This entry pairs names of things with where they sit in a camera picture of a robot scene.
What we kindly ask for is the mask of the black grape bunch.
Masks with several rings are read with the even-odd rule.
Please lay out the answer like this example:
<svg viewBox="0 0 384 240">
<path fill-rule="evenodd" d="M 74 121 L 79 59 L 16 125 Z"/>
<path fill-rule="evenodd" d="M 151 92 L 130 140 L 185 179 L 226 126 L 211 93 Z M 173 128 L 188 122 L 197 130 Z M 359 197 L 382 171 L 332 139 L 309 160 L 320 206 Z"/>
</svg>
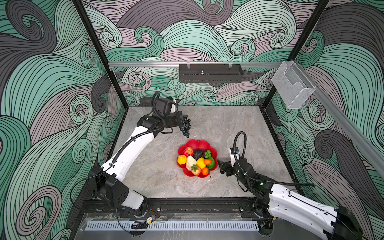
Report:
<svg viewBox="0 0 384 240">
<path fill-rule="evenodd" d="M 182 125 L 179 126 L 179 129 L 183 133 L 183 135 L 186 138 L 190 137 L 190 129 L 191 129 L 191 120 L 188 118 L 188 115 L 183 115 L 182 116 Z"/>
</svg>

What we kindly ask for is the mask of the green lime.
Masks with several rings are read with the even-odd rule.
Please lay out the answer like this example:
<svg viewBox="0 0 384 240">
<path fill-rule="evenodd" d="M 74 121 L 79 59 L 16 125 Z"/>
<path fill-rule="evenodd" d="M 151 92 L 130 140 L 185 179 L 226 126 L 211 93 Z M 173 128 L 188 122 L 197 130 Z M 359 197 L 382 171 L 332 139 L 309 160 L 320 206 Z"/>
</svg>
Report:
<svg viewBox="0 0 384 240">
<path fill-rule="evenodd" d="M 216 162 L 215 159 L 212 157 L 209 157 L 207 160 L 210 160 L 211 162 L 207 165 L 207 167 L 212 170 L 215 168 Z"/>
</svg>

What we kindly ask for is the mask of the small orange tangerine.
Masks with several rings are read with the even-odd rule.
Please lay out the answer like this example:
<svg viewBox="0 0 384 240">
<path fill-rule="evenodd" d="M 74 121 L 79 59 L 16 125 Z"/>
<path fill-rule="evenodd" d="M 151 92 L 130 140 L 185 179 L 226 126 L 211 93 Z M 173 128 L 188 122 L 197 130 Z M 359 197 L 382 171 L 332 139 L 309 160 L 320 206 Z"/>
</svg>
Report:
<svg viewBox="0 0 384 240">
<path fill-rule="evenodd" d="M 212 161 L 211 161 L 210 159 L 205 159 L 205 160 L 204 160 L 204 164 L 205 164 L 205 165 L 210 165 L 211 162 L 212 162 Z"/>
<path fill-rule="evenodd" d="M 205 167 L 205 168 L 202 169 L 202 174 L 203 174 L 204 176 L 207 176 L 209 173 L 210 173 L 209 168 Z"/>
</svg>

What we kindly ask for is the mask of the large yellow lemon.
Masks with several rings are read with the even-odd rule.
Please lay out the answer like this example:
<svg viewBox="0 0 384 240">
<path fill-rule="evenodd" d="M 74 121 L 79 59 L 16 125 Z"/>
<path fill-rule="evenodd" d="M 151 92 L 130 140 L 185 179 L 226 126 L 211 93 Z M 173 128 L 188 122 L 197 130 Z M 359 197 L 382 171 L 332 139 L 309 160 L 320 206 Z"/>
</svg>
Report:
<svg viewBox="0 0 384 240">
<path fill-rule="evenodd" d="M 199 158 L 197 160 L 197 166 L 203 170 L 205 167 L 206 167 L 206 164 L 205 164 L 205 159 L 204 158 Z"/>
</svg>

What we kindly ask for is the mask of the red peach with leaf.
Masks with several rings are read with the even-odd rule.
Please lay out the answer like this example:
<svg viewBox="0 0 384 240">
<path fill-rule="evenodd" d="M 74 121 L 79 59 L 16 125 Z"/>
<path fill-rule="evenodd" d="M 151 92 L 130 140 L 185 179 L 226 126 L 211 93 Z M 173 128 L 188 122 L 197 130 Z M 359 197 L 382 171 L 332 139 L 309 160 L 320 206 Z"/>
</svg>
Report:
<svg viewBox="0 0 384 240">
<path fill-rule="evenodd" d="M 195 176 L 198 176 L 200 173 L 201 173 L 202 169 L 198 166 L 198 165 L 193 165 L 191 167 L 191 172 L 192 174 L 194 174 Z"/>
</svg>

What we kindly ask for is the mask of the red flower-shaped fruit bowl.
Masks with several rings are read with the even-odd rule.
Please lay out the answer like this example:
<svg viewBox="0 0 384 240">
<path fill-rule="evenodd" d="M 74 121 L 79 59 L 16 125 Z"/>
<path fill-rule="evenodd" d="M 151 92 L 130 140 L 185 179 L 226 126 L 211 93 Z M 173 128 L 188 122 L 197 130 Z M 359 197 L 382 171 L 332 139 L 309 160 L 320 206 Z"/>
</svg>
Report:
<svg viewBox="0 0 384 240">
<path fill-rule="evenodd" d="M 187 147 L 191 147 L 193 150 L 196 150 L 196 149 L 202 149 L 203 151 L 205 150 L 210 150 L 212 152 L 212 158 L 215 159 L 215 162 L 216 162 L 216 165 L 215 165 L 215 168 L 210 170 L 210 173 L 212 171 L 214 171 L 217 167 L 218 167 L 218 160 L 217 160 L 217 157 L 218 157 L 218 152 L 216 149 L 214 149 L 213 147 L 211 147 L 211 145 L 207 142 L 207 141 L 204 141 L 204 140 L 201 140 L 201 141 L 198 141 L 198 140 L 189 140 L 185 145 L 182 145 L 181 147 L 179 147 L 178 149 L 178 155 L 182 155 L 183 154 L 183 151 L 185 148 Z M 202 172 L 198 175 L 198 176 L 195 176 L 194 174 L 192 174 L 191 171 L 188 171 L 187 168 L 186 168 L 186 164 L 185 165 L 179 165 L 177 163 L 178 167 L 181 168 L 184 172 L 184 174 L 188 177 L 199 177 L 199 178 L 206 178 L 209 176 L 209 174 L 207 176 L 204 176 L 202 174 Z"/>
</svg>

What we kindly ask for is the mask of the dark avocado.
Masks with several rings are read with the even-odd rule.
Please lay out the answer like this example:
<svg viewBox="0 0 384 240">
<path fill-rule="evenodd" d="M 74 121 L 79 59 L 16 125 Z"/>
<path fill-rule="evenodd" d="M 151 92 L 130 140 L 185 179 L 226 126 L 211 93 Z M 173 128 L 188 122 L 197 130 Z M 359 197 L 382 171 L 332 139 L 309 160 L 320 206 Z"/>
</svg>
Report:
<svg viewBox="0 0 384 240">
<path fill-rule="evenodd" d="M 193 155 L 194 159 L 198 160 L 198 159 L 202 158 L 203 153 L 204 153 L 204 151 L 202 149 L 194 150 L 194 155 Z"/>
</svg>

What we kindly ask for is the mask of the red apple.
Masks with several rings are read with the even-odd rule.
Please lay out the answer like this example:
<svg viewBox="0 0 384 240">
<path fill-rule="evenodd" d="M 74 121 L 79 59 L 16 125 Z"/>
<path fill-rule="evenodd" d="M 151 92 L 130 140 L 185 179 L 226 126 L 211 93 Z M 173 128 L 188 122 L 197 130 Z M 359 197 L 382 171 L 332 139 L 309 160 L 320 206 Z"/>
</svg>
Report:
<svg viewBox="0 0 384 240">
<path fill-rule="evenodd" d="M 187 148 L 184 149 L 183 155 L 186 156 L 187 158 L 189 156 L 193 156 L 194 155 L 194 150 L 191 147 L 187 147 Z"/>
</svg>

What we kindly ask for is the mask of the beige garlic bulb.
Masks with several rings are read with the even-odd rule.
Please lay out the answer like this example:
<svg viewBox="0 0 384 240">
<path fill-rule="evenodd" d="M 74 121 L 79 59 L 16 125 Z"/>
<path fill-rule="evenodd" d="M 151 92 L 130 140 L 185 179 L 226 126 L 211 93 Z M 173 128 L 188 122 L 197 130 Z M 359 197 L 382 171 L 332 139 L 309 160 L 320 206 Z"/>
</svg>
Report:
<svg viewBox="0 0 384 240">
<path fill-rule="evenodd" d="M 192 167 L 197 164 L 197 160 L 193 156 L 187 157 L 186 168 L 191 171 Z"/>
</svg>

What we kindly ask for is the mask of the small yellow lemon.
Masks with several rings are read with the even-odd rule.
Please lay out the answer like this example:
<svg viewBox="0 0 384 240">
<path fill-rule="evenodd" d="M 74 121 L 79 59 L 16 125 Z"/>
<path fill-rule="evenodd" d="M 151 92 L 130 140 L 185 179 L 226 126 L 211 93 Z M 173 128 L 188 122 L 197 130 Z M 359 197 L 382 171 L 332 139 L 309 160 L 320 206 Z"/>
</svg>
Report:
<svg viewBox="0 0 384 240">
<path fill-rule="evenodd" d="M 187 157 L 185 155 L 179 155 L 177 158 L 177 163 L 179 165 L 185 165 L 187 162 Z"/>
</svg>

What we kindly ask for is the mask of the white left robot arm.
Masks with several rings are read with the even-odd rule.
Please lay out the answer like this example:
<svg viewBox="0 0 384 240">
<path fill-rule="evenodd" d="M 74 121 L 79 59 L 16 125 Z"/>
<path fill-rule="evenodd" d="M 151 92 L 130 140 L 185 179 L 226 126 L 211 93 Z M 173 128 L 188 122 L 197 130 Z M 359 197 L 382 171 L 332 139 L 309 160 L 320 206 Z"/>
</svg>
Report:
<svg viewBox="0 0 384 240">
<path fill-rule="evenodd" d="M 164 129 L 188 130 L 184 120 L 175 99 L 154 96 L 152 111 L 139 119 L 132 135 L 117 153 L 100 168 L 90 170 L 88 180 L 96 197 L 113 208 L 143 209 L 145 197 L 123 183 L 125 176 L 140 153 Z"/>
</svg>

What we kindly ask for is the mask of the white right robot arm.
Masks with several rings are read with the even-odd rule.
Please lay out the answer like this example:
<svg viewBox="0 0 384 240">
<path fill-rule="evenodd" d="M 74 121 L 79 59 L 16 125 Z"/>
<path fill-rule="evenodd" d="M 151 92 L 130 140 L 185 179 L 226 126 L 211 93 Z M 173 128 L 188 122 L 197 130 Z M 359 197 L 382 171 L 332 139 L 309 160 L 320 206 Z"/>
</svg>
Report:
<svg viewBox="0 0 384 240">
<path fill-rule="evenodd" d="M 253 209 L 265 219 L 260 231 L 271 233 L 273 218 L 290 222 L 322 240 L 361 240 L 363 230 L 346 207 L 337 209 L 310 200 L 273 179 L 256 173 L 245 158 L 218 162 L 221 174 L 235 176 L 241 189 L 256 197 Z"/>
</svg>

